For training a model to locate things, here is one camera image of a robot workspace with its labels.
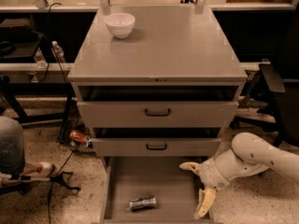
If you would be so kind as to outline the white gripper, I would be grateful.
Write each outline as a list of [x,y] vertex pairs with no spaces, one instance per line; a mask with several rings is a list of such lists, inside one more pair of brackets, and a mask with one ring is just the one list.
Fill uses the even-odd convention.
[[216,200],[217,191],[230,184],[228,180],[228,164],[220,158],[211,158],[201,164],[197,162],[183,162],[180,169],[192,171],[199,175],[205,189],[199,189],[199,201],[194,212],[194,218],[204,217]]

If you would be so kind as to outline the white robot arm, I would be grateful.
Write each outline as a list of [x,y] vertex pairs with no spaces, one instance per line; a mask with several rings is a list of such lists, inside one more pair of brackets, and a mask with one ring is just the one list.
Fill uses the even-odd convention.
[[299,183],[299,156],[274,147],[253,133],[237,134],[231,148],[219,156],[202,163],[183,162],[179,168],[198,175],[205,187],[199,189],[195,219],[204,217],[215,202],[217,192],[236,178],[272,169],[292,182]]

